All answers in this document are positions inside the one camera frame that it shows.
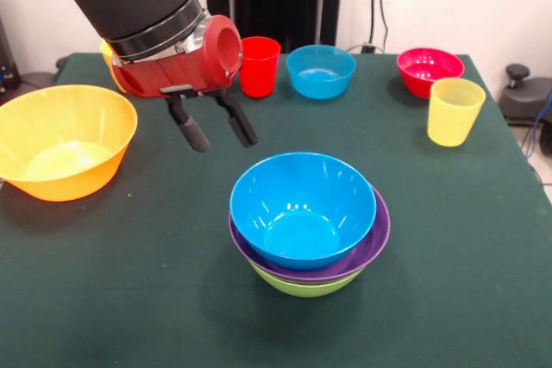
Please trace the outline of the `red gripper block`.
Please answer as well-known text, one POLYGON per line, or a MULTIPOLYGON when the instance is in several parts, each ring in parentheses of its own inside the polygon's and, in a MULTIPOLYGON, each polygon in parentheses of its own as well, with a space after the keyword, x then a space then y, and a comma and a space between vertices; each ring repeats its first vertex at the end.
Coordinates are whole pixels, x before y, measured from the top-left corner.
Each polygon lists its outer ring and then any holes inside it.
MULTIPOLYGON (((160 59, 111 65, 113 78, 122 90, 140 98, 162 98, 168 94, 192 89, 197 92, 231 86, 242 65, 242 39, 235 24, 227 17, 215 15, 206 22, 202 45, 189 53, 175 53, 160 59)), ((244 147, 258 143, 245 112, 227 91, 218 91, 216 103, 229 116, 229 125, 244 147)), ((178 95, 166 99, 169 115, 196 152, 205 152, 210 143, 194 118, 187 114, 178 95)))

